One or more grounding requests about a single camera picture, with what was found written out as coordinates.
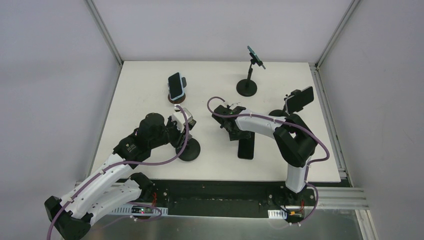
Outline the black phone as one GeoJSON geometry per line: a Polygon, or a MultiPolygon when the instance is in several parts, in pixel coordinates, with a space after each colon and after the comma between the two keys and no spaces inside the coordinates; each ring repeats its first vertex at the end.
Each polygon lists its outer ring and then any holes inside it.
{"type": "Polygon", "coordinates": [[[314,101],[314,89],[308,86],[303,90],[296,89],[285,99],[285,112],[293,114],[300,112],[304,107],[314,101]]]}
{"type": "Polygon", "coordinates": [[[255,151],[255,133],[251,132],[249,137],[238,141],[237,157],[244,160],[252,160],[255,151]]]}

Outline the black round-base phone stand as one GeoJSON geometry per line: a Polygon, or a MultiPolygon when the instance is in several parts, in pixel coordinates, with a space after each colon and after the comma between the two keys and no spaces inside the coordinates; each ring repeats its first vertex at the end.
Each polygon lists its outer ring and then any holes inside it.
{"type": "MultiPolygon", "coordinates": [[[[176,141],[173,145],[176,154],[178,154],[183,148],[185,139],[185,132],[180,133],[176,138],[176,141]]],[[[200,155],[200,152],[200,143],[191,134],[189,134],[187,144],[178,158],[184,162],[192,162],[200,155]]]]}

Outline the teal phone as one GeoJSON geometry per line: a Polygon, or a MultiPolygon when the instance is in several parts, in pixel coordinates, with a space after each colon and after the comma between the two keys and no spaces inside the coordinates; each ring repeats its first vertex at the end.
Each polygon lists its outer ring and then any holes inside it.
{"type": "Polygon", "coordinates": [[[262,67],[264,70],[266,69],[264,63],[260,60],[258,55],[255,53],[255,51],[248,45],[247,49],[249,51],[249,55],[251,57],[251,64],[252,65],[258,65],[259,67],[262,67]]]}

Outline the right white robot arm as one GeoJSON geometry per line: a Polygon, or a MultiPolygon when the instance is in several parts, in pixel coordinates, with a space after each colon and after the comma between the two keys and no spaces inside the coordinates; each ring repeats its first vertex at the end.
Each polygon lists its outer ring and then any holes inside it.
{"type": "Polygon", "coordinates": [[[230,141],[238,141],[237,156],[252,160],[256,134],[275,140],[282,158],[287,163],[284,200],[296,205],[304,198],[307,162],[318,144],[311,131],[296,114],[288,117],[261,115],[242,106],[234,109],[219,105],[212,117],[228,132],[230,141]]]}

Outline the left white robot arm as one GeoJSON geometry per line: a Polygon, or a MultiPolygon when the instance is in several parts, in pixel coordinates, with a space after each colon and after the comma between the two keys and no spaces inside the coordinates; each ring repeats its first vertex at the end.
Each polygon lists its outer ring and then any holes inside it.
{"type": "Polygon", "coordinates": [[[168,119],[159,113],[149,113],[131,134],[119,141],[105,162],[81,184],[61,197],[50,196],[44,207],[50,226],[47,239],[56,229],[65,240],[80,240],[103,216],[117,207],[134,200],[147,202],[153,197],[153,182],[143,173],[129,176],[115,190],[108,190],[123,175],[139,165],[148,165],[146,160],[153,149],[171,145],[176,155],[158,162],[164,165],[190,151],[190,130],[196,124],[193,115],[183,108],[168,119]]]}

